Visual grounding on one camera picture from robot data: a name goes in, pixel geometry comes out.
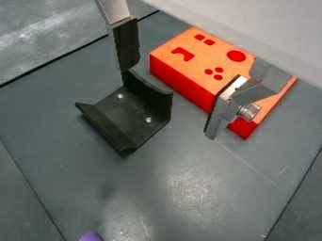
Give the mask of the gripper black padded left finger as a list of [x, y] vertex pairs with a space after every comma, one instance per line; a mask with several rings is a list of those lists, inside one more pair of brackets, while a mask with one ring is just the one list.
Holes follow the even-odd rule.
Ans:
[[139, 63], [139, 25], [126, 0], [95, 0], [108, 33], [114, 37], [122, 72]]

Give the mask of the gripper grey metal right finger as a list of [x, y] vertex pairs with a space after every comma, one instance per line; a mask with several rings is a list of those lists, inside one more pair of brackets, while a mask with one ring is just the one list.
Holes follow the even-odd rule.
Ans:
[[205, 135], [214, 139], [238, 117], [251, 121], [261, 107], [257, 101], [275, 95], [290, 81], [292, 74], [263, 59], [255, 59], [250, 78], [237, 75], [219, 91], [205, 124]]

